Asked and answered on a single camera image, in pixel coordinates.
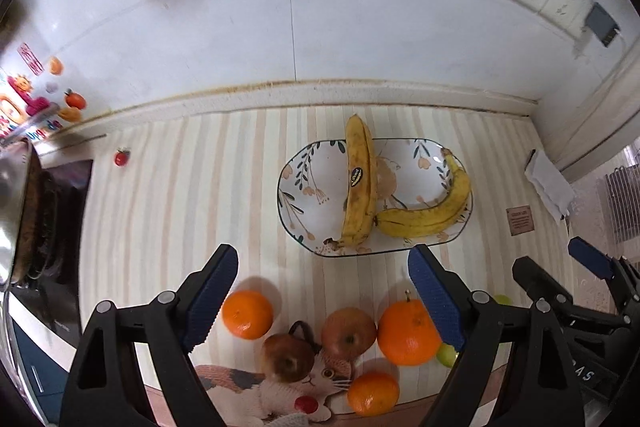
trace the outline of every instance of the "countertop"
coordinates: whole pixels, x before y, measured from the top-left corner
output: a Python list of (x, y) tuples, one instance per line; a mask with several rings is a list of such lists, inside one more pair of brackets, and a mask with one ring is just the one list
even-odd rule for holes
[[(82, 324), (103, 299), (117, 306), (149, 302), (201, 269), (220, 243), (239, 254), (236, 286), (263, 292), (274, 304), (272, 332), (305, 319), (319, 334), (326, 315), (357, 306), (376, 320), (413, 289), (407, 252), (322, 258), (300, 247), (280, 224), (276, 187), (282, 167), (303, 146), (344, 138), (357, 112), (374, 138), (429, 138), (449, 147), (472, 179), (474, 211), (460, 237), (433, 248), (470, 289), (485, 289), (529, 305), (511, 277), (528, 255), (573, 289), (564, 224), (546, 212), (524, 177), (529, 152), (541, 148), (529, 118), (415, 106), (317, 106), (200, 115), (108, 135), (93, 146), (94, 168), (82, 231)], [(114, 153), (130, 149), (117, 167)], [(535, 230), (511, 236), (506, 209), (529, 205)], [(257, 371), (260, 342), (239, 341), (217, 321), (194, 365)], [(139, 349), (145, 383), (157, 387), (152, 363)], [(496, 366), (506, 361), (498, 354)], [(383, 364), (374, 345), (362, 365)], [(432, 361), (400, 369), (400, 403), (437, 393), (448, 370)], [(344, 397), (334, 412), (350, 411)]]

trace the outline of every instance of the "black cooktop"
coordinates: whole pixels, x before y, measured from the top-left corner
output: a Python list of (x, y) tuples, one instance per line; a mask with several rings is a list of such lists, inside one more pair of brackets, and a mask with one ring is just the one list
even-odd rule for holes
[(78, 263), (92, 164), (92, 160), (84, 160), (44, 170), (55, 190), (53, 202), (48, 201), (54, 206), (50, 209), (52, 217), (38, 231), (47, 252), (36, 255), (29, 276), (12, 287), (25, 308), (73, 347), (78, 347), (82, 336)]

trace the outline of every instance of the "tomato magnet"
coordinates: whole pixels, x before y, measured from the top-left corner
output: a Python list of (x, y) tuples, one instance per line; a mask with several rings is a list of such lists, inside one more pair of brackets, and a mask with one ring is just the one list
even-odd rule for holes
[(113, 157), (113, 163), (118, 167), (127, 165), (129, 161), (130, 152), (129, 149), (118, 149), (118, 152)]
[(84, 97), (71, 90), (65, 92), (65, 102), (70, 108), (77, 108), (78, 110), (84, 110), (86, 108), (86, 100), (84, 100)]

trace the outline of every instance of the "green apple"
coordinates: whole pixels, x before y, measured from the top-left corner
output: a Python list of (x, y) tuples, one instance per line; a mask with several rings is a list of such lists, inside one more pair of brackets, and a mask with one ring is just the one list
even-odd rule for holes
[(458, 354), (456, 353), (455, 347), (450, 344), (440, 344), (440, 349), (438, 349), (438, 352), (436, 353), (436, 358), (444, 367), (448, 367), (449, 369), (452, 368), (453, 364), (456, 363), (457, 357)]
[(506, 304), (507, 306), (513, 306), (513, 301), (511, 300), (511, 297), (507, 295), (502, 295), (501, 293), (494, 295), (494, 300), (498, 304)]

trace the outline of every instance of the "mandarin orange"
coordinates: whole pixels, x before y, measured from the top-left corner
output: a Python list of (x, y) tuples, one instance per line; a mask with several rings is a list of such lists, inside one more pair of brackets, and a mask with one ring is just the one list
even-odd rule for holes
[(347, 391), (347, 401), (360, 416), (377, 416), (393, 409), (400, 396), (396, 379), (372, 371), (356, 378)]
[(239, 290), (222, 304), (222, 320), (232, 335), (254, 341), (270, 330), (273, 307), (261, 293)]
[(420, 365), (437, 353), (442, 340), (424, 304), (411, 299), (389, 306), (378, 324), (378, 346), (395, 365)]

